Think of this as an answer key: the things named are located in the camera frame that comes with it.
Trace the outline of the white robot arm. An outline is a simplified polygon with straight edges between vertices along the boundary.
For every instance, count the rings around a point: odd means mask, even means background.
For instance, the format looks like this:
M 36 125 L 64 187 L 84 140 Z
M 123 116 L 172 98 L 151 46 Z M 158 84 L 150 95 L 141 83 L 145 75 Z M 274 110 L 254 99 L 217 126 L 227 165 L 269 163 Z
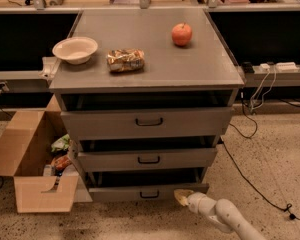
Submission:
M 224 233 L 235 232 L 241 240 L 266 240 L 228 199 L 214 200 L 201 192 L 176 189 L 175 199 L 191 212 L 206 217 Z

